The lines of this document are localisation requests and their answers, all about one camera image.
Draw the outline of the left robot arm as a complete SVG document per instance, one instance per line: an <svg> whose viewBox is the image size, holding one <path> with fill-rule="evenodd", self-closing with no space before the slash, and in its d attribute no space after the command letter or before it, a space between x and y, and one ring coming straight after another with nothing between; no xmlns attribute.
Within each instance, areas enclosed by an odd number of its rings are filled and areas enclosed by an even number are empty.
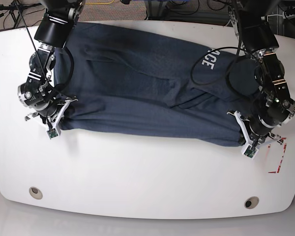
<svg viewBox="0 0 295 236"><path fill-rule="evenodd" d="M259 65L255 78L261 90L251 101L251 114L245 117L239 111L228 111L241 128L244 138L241 153L251 159L270 142L282 144L283 138L272 130L295 115L295 101L284 78L283 64L276 55L279 45L267 21L277 4L276 0L234 0L229 8L238 37L237 51L243 51Z"/></svg>

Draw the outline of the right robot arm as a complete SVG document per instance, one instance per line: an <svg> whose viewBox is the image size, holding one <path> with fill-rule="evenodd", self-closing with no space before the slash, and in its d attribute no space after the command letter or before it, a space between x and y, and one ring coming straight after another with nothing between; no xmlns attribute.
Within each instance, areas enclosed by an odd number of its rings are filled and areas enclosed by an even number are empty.
<svg viewBox="0 0 295 236"><path fill-rule="evenodd" d="M43 19L30 40L37 40L40 46L29 59L29 74L25 83L18 86L18 99L25 106L34 109L25 120L41 118L42 125L50 139L61 134L59 122L65 111L77 97L66 95L63 90L72 79L74 59L67 48L68 38L76 26L85 6L83 0L42 0L45 7ZM60 48L69 56L70 69L66 81L53 86L52 70L56 65L55 49Z"/></svg>

